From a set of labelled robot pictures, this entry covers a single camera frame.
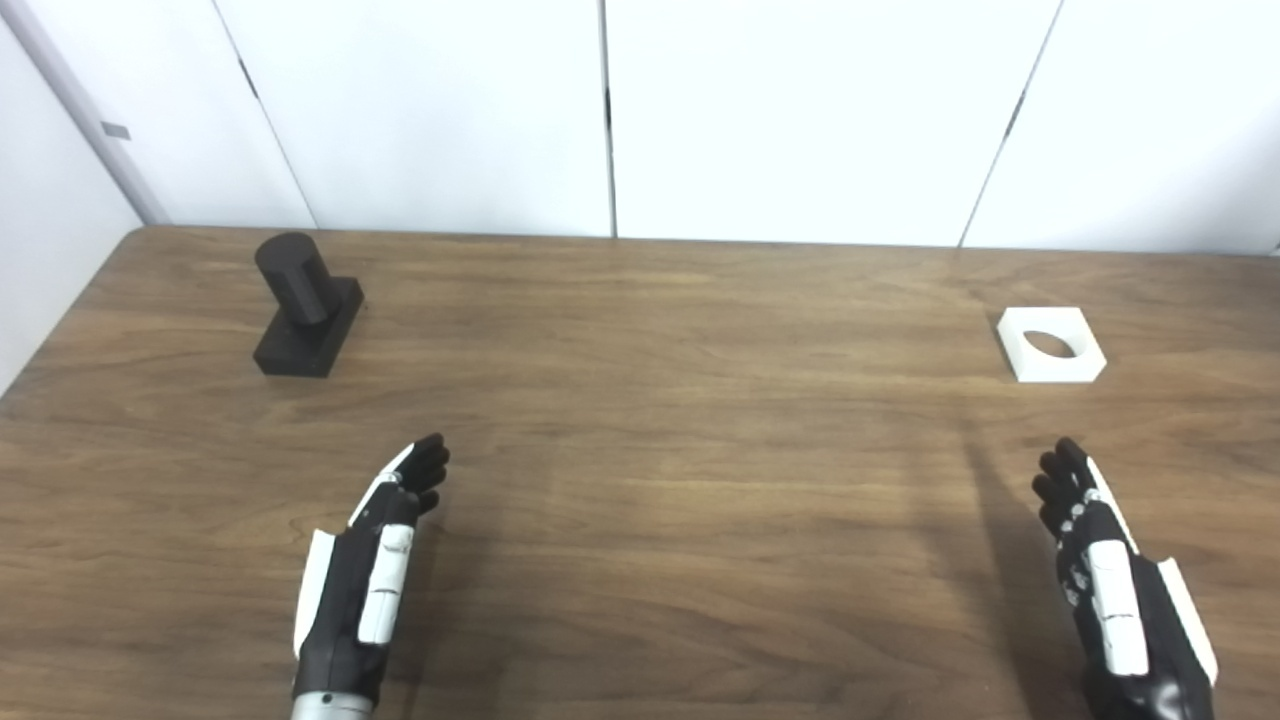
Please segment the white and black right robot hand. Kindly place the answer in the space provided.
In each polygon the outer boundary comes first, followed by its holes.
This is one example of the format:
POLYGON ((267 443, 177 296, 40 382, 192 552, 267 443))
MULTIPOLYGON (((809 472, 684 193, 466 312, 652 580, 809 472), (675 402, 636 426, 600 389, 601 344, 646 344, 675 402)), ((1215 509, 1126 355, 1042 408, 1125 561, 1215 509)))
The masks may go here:
POLYGON ((1032 488, 1085 657, 1093 719, 1212 719, 1219 662, 1178 561, 1148 559, 1096 460, 1069 437, 1032 488))

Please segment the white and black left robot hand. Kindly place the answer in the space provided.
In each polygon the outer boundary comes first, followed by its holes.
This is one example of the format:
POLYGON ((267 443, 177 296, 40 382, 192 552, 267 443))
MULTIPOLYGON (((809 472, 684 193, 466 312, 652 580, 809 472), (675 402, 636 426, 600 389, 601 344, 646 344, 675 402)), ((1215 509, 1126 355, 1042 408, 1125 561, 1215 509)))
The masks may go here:
POLYGON ((293 719, 370 719, 381 698, 419 520, 451 452, 433 433, 371 479, 339 533, 315 530, 294 614, 293 719))

